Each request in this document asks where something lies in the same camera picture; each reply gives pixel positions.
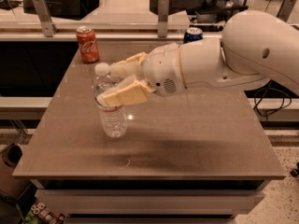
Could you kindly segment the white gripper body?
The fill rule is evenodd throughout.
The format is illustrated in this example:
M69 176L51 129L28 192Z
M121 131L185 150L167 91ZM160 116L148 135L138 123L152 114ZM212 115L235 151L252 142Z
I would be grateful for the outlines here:
M157 95L167 97L185 92L179 44L172 43L152 50L142 63L142 71Z

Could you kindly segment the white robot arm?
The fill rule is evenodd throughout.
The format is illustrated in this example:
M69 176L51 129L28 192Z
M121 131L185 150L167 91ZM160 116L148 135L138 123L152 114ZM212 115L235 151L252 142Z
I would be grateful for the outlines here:
M96 96L103 106L145 103L188 89L255 90L270 79L299 93L299 31L268 13L228 20L220 38L204 37L141 52L108 67L117 85Z

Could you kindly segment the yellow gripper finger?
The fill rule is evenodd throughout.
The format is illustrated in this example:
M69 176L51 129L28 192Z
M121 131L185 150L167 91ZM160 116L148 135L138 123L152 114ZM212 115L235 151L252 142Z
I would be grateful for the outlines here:
M137 53L126 60L122 60L117 63L113 63L109 66L110 73L112 76L126 78L131 75L135 75L138 78L142 78L142 63L146 58L146 52Z
M103 106L137 105L147 102L152 94L153 88L146 79L131 75L98 94L96 101Z

